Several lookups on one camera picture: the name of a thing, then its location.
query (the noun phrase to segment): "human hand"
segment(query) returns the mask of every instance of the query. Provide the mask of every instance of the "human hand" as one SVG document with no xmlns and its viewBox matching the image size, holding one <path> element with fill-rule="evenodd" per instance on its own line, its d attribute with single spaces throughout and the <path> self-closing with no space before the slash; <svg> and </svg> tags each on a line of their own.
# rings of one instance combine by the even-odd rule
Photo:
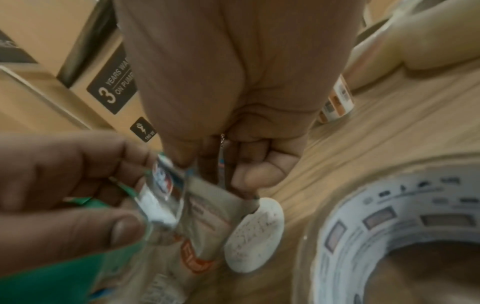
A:
<svg viewBox="0 0 480 304">
<path fill-rule="evenodd" d="M 0 135 L 0 276 L 135 243 L 145 226 L 133 210 L 64 208 L 65 198 L 111 206 L 139 190 L 155 155 L 113 132 Z"/>
<path fill-rule="evenodd" d="M 364 1 L 115 0 L 165 154 L 252 194 L 293 169 L 360 26 Z"/>
</svg>

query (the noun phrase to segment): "oval white disc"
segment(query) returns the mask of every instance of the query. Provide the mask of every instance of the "oval white disc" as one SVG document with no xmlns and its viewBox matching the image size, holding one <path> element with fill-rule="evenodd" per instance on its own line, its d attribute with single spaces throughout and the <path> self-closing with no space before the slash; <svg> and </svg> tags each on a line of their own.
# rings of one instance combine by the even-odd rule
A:
<svg viewBox="0 0 480 304">
<path fill-rule="evenodd" d="M 284 211 L 271 198 L 260 199 L 260 207 L 247 215 L 225 244 L 225 260 L 235 272 L 262 267 L 273 255 L 285 228 Z"/>
</svg>

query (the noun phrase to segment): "wooden table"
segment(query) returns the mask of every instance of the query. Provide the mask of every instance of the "wooden table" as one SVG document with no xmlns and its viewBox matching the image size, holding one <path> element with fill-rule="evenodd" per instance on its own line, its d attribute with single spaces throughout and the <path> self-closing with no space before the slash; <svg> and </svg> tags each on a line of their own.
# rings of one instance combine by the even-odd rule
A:
<svg viewBox="0 0 480 304">
<path fill-rule="evenodd" d="M 300 164 L 281 185 L 262 193 L 285 212 L 285 233 L 273 258 L 247 275 L 221 267 L 189 303 L 289 303 L 298 241 L 334 189 L 386 165 L 480 151 L 480 60 L 421 73 L 400 68 L 362 89 L 355 101 L 347 117 L 315 124 Z M 403 249 L 381 262 L 367 286 L 367 303 L 480 302 L 479 253 L 472 245 Z"/>
</svg>

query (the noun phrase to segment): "black label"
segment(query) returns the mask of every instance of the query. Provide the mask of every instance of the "black label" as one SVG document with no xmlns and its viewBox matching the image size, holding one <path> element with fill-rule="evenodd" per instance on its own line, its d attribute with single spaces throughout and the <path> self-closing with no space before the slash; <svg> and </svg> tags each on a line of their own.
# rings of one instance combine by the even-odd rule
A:
<svg viewBox="0 0 480 304">
<path fill-rule="evenodd" d="M 0 62 L 37 63 L 2 31 L 0 31 Z"/>
<path fill-rule="evenodd" d="M 137 86 L 123 45 L 119 45 L 86 90 L 113 114 L 135 95 Z"/>
<path fill-rule="evenodd" d="M 130 127 L 130 130 L 144 142 L 148 142 L 153 136 L 155 136 L 155 134 L 157 134 L 152 125 L 143 117 L 138 118 L 138 120 Z"/>
</svg>

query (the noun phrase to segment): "orange and white container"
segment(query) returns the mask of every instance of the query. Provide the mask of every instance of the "orange and white container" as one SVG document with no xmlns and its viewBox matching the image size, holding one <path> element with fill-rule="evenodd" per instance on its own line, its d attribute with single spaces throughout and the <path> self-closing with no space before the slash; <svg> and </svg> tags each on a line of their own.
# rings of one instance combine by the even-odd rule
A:
<svg viewBox="0 0 480 304">
<path fill-rule="evenodd" d="M 343 76 L 340 76 L 333 86 L 328 101 L 318 115 L 318 121 L 322 124 L 326 124 L 337 120 L 350 113 L 353 108 L 354 100 L 352 98 L 352 93 L 350 92 Z"/>
</svg>

